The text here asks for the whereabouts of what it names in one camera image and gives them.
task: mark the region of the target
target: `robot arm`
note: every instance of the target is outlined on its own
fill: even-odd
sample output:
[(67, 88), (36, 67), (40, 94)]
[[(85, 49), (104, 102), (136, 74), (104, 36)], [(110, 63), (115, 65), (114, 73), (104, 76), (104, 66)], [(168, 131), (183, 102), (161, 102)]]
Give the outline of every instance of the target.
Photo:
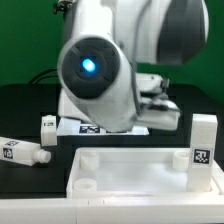
[[(62, 95), (81, 117), (113, 132), (133, 125), (175, 130), (180, 111), (165, 94), (168, 85), (158, 75), (136, 79), (135, 64), (183, 64), (194, 56), (207, 38), (204, 2), (79, 0), (66, 17), (58, 71)], [(138, 86), (152, 97), (141, 97)]]

